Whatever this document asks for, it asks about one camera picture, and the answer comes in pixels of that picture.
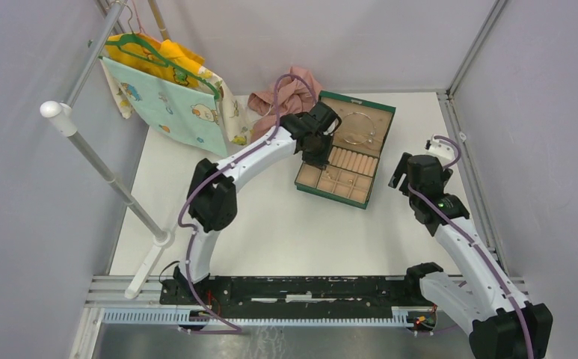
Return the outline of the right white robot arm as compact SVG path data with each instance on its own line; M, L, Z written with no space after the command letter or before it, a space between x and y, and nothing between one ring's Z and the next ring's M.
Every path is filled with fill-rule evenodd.
M475 358L545 358L553 315L533 304L502 270L462 201L445 191L451 170L431 155L403 153L390 187L408 198L415 219L450 255L465 284L436 263L410 267L403 286L413 305L437 305L467 335Z

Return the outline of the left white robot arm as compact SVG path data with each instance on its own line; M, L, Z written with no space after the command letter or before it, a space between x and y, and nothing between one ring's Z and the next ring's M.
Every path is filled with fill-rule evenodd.
M237 194L254 177L276 162L301 154L304 162L322 166L328 162L334 132L341 117L322 101L307 112L279 117L261 138L218 162L200 160L191 179L187 198L179 212L178 225L189 215L193 236L174 277L178 295L187 304L206 297L203 282L220 232L238 213Z

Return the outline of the green jewelry box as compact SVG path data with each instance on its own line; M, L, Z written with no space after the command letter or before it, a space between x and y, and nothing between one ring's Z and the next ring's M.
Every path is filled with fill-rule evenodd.
M319 99L342 120L333 135L333 147L379 158L396 114L396 107L343 94L322 91Z

